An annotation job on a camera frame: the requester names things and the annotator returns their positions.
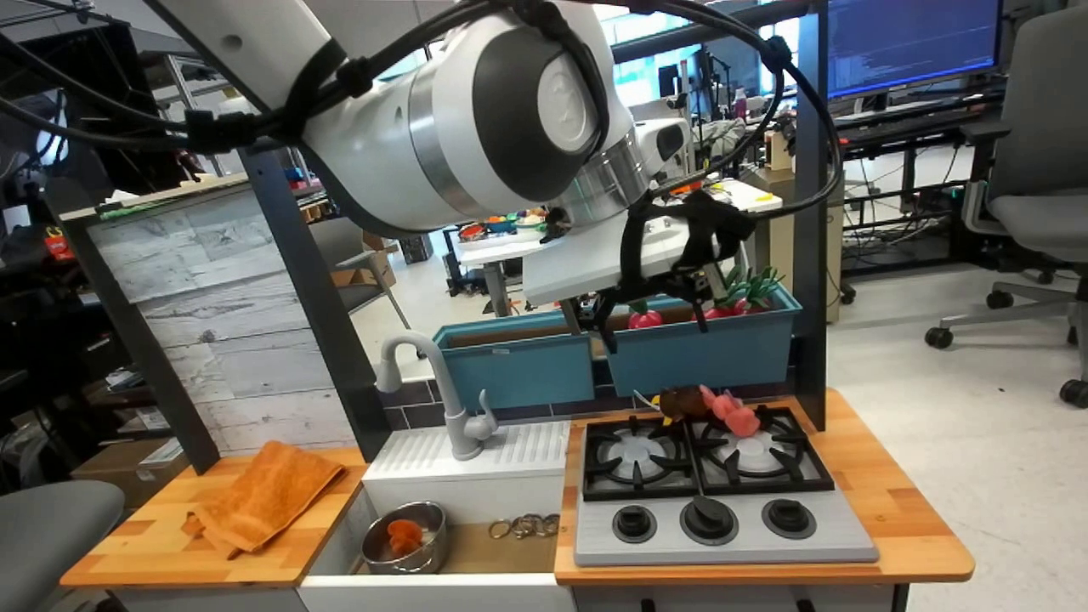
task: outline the toy stove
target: toy stove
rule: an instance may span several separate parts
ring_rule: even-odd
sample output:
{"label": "toy stove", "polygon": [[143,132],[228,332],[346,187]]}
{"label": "toy stove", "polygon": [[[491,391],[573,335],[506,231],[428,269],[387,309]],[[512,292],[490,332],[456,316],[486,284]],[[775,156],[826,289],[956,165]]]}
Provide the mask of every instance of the toy stove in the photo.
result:
{"label": "toy stove", "polygon": [[878,560],[793,410],[755,413],[752,437],[709,418],[588,425],[576,564]]}

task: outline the orange towel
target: orange towel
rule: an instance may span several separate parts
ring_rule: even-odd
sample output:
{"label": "orange towel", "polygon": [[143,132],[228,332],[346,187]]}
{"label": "orange towel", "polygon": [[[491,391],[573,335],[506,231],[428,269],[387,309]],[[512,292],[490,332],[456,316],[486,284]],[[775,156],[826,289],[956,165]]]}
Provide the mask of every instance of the orange towel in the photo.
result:
{"label": "orange towel", "polygon": [[243,471],[207,505],[186,517],[228,557],[261,551],[292,527],[343,467],[285,441],[265,441]]}

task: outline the blue container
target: blue container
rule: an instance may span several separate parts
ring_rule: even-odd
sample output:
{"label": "blue container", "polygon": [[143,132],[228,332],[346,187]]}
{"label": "blue container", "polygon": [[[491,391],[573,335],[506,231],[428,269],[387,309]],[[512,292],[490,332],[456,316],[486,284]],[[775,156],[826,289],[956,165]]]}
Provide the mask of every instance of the blue container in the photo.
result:
{"label": "blue container", "polygon": [[436,332],[466,407],[531,407],[594,396],[588,335],[557,311],[479,318]]}
{"label": "blue container", "polygon": [[[789,371],[793,318],[803,305],[780,289],[771,289],[775,309],[707,323],[707,332],[689,323],[651,331],[617,331],[608,356],[611,385],[623,396],[633,391],[657,395],[675,385],[778,385]],[[659,305],[665,318],[689,305]]]}

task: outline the lab room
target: lab room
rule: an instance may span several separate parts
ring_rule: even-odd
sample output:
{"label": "lab room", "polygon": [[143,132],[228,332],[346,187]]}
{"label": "lab room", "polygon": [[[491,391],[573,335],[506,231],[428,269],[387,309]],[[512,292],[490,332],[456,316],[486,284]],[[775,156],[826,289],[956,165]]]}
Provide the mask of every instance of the lab room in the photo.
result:
{"label": "lab room", "polygon": [[0,612],[1088,607],[1084,0],[0,48]]}

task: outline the faucet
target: faucet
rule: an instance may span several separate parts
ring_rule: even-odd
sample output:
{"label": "faucet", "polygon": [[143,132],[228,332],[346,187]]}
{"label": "faucet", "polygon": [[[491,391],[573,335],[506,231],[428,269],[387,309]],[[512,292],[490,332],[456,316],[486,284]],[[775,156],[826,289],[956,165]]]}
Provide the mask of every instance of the faucet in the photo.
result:
{"label": "faucet", "polygon": [[445,407],[445,434],[447,434],[447,444],[451,444],[451,460],[468,461],[473,454],[483,453],[483,441],[497,433],[497,413],[486,404],[486,387],[479,391],[483,413],[468,418],[461,396],[451,387],[451,376],[447,376],[440,350],[428,335],[407,332],[407,335],[389,335],[389,339],[379,343],[379,362],[378,362],[378,382],[375,382],[375,387],[379,395],[389,395],[389,391],[400,387],[400,368],[396,368],[395,354],[403,343],[432,359],[436,385],[439,385],[439,400]]}

